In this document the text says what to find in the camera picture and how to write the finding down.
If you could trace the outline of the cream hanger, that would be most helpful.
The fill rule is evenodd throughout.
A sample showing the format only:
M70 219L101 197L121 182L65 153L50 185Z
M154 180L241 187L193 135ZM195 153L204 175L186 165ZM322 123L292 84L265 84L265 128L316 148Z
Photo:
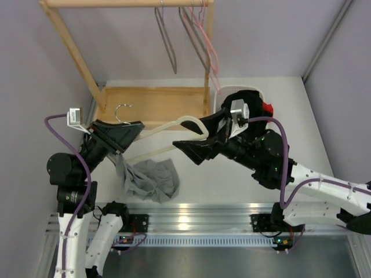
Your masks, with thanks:
M181 125L182 123L185 123L185 122L194 123L194 124L196 124L196 127L198 127L200 129L201 134L197 135L194 138L195 141L205 140L205 139L207 139L209 137L209 132L208 132L206 126L201 122L200 119L197 119L196 117L193 117L193 116L186 115L186 116L181 116L181 117L179 117L178 119L176 119L174 121L165 123L163 125L160 125L160 126L154 128L154 129L150 130L150 131L147 131L147 132L139 135L137 137L136 141L141 140L141 139L144 139L144 138L149 137L149 136L152 136L152 135L157 134L157 133L159 133L161 131L167 130L167 129L173 127L173 126ZM174 145L168 145L167 147L163 147L163 148L157 149L156 151L147 152L145 154L142 154L142 155L139 155L139 156L130 158L130 159L126 159L126 162L128 164L138 163L138 162L147 160L147 159L149 159L149 158L151 158L151 157L153 157L155 155L159 155L159 154L162 154L162 153L171 151L171 150L173 150L175 148L176 147Z

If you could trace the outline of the black tank top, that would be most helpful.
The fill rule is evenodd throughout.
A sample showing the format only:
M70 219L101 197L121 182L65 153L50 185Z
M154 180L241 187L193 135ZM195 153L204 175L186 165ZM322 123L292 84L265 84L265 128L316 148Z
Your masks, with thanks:
M221 109L225 108L232 100L243 99L249 108L248 128L245 130L248 135L260 135L265 131L268 120L259 120L257 122L249 122L253 118L267 117L262 116L262 102L260 92L255 90L240 90L236 93L229 95L221 105Z

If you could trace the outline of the grey tank top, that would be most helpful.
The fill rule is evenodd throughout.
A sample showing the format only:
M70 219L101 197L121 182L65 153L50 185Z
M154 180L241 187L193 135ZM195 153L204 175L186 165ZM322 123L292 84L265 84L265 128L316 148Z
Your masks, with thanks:
M155 162L152 159L129 165L122 155L109 155L115 165L123 193L120 198L134 197L166 203L179 194L180 179L171 159Z

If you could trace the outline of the pink hanger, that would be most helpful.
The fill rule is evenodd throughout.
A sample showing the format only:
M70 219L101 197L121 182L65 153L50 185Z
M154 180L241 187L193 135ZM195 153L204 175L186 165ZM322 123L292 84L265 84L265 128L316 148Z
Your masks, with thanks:
M204 61L206 62L206 78L212 81L217 94L221 93L221 84L218 77L220 62L216 49L212 43L214 1L200 1L199 13L196 14L195 8L188 8L191 15L191 23L201 35L201 41L206 48Z
M194 12L194 8L188 8L190 11L191 19L195 23L196 27L199 29L199 32L203 36L203 42L206 45L208 55L210 58L210 72L217 77L220 69L219 57L217 52L212 44L212 28L213 28L213 13L214 13L214 1L201 1L201 16L197 16ZM205 19L205 11L208 10L208 27L205 31L203 22Z

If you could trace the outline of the red tank top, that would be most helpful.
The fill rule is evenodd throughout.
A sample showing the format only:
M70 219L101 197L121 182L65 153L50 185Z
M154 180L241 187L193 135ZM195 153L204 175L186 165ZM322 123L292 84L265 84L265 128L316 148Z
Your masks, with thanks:
M273 117L273 114L274 114L273 106L271 104L267 104L265 102L262 102L262 112L261 112L261 115L272 118Z

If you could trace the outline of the taupe hanger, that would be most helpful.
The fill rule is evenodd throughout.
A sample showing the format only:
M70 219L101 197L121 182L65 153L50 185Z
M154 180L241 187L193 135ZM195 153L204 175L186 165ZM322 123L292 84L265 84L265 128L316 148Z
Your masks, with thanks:
M208 55L208 51L206 48L203 39L199 35L197 31L197 27L195 23L191 19L191 15L186 11L185 7L178 8L179 10L179 17L183 24L183 27L188 35L188 38L200 60L202 63L206 73L210 72L210 58Z

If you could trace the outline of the beige hanger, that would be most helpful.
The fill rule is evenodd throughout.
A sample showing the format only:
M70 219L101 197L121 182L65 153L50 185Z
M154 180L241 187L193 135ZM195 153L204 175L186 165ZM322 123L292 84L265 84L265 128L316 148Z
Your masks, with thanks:
M177 74L177 59L176 59L176 54L174 52L174 48L172 45L172 42L170 40L168 31L166 29L166 24L163 18L163 10L164 10L164 1L160 0L160 7L155 7L154 8L154 14L155 14L155 19L157 21L157 25L161 34L162 42L164 44L166 53L168 55L168 59L170 62L170 65L172 67L173 73Z

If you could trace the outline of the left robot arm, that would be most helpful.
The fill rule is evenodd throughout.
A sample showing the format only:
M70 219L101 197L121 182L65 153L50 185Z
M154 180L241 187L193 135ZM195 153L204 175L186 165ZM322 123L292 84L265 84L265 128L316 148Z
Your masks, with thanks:
M118 232L136 231L127 205L107 203L88 243L96 207L97 182L91 173L108 156L123 154L144 129L142 122L90 124L80 149L56 153L47 162L50 183L57 186L59 249L55 277L102 277Z

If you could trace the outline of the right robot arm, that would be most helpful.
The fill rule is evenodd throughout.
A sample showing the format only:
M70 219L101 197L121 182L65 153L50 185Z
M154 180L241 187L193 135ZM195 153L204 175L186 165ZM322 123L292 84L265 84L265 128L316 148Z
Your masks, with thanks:
M212 129L207 139L173 145L196 165L224 156L251 170L259 185L279 190L268 220L258 224L270 225L274 231L337 225L370 234L370 183L330 177L289 158L287 136L278 120L219 112L201 121Z

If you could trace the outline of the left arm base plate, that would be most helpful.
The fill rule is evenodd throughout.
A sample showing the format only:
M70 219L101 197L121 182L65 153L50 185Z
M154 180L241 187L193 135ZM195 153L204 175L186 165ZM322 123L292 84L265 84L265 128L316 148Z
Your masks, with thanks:
M129 232L147 233L149 223L148 214L131 214L129 217Z

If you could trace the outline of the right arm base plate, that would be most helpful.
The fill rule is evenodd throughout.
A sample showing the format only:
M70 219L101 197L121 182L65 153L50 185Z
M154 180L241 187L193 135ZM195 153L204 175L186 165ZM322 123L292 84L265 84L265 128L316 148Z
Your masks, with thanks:
M266 233L276 232L277 230L272 226L271 214L251 214L250 215L251 225L253 232Z

